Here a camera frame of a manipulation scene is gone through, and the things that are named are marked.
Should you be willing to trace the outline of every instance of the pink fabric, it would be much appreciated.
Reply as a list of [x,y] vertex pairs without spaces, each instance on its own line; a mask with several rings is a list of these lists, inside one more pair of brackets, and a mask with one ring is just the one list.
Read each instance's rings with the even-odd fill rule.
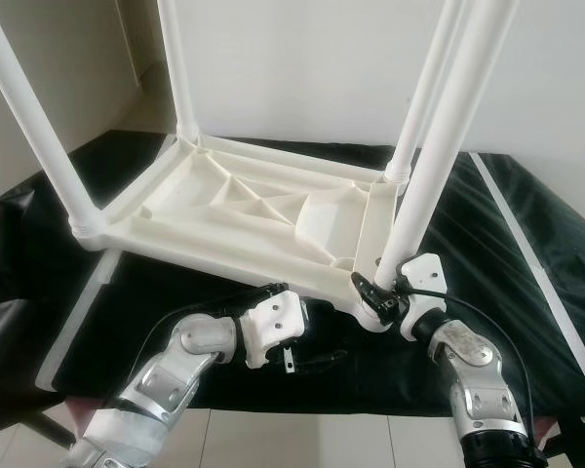
[[87,430],[94,413],[101,406],[102,400],[96,398],[67,397],[65,404],[74,420],[76,440]]

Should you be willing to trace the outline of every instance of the white platform base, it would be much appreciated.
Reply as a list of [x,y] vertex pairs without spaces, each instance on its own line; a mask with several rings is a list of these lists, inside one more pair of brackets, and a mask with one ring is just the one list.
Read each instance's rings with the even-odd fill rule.
[[380,171],[202,136],[163,153],[103,211],[101,239],[83,241],[250,285],[287,282],[379,332],[350,275],[373,277],[398,188]]

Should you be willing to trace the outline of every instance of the vertical white rod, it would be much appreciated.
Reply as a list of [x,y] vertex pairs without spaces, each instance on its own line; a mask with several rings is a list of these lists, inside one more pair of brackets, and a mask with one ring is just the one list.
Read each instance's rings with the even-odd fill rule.
[[408,191],[374,281],[390,289],[396,268],[416,254],[498,58],[519,0],[474,0]]
[[466,0],[445,0],[397,147],[386,166],[384,177],[386,180],[401,184],[400,194],[403,193],[410,180],[413,153],[420,142],[434,96],[444,76],[465,4]]
[[179,17],[176,0],[158,0],[158,14],[163,29],[163,42],[167,55],[167,67],[174,94],[177,135],[196,142],[200,134],[193,102],[189,93],[188,70],[182,53],[182,38],[179,32]]
[[91,201],[85,186],[71,165],[2,27],[0,27],[0,91],[67,209],[74,235],[91,237],[100,233],[104,226],[101,211]]

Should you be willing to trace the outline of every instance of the white plastic frame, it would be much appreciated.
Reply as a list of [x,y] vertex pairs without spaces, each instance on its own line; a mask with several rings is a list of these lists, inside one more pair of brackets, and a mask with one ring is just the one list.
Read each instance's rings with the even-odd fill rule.
[[[252,285],[286,281],[362,326],[383,326],[350,284],[389,288],[415,254],[470,126],[519,0],[446,0],[395,158],[384,173],[204,136],[193,113],[175,0],[158,0],[177,142],[102,211],[91,201],[0,27],[0,90],[89,250],[117,249]],[[397,193],[433,96],[443,89],[403,205]],[[375,261],[381,257],[378,268]]]

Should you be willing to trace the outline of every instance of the floor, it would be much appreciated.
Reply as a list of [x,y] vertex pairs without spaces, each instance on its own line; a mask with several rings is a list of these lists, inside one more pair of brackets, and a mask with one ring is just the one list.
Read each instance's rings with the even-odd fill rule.
[[[154,64],[118,130],[175,131],[167,70]],[[65,406],[47,414],[71,428]],[[0,432],[0,468],[57,466],[64,450],[22,425]],[[463,467],[449,418],[264,414],[189,409],[152,468]],[[570,467],[562,455],[553,468]]]

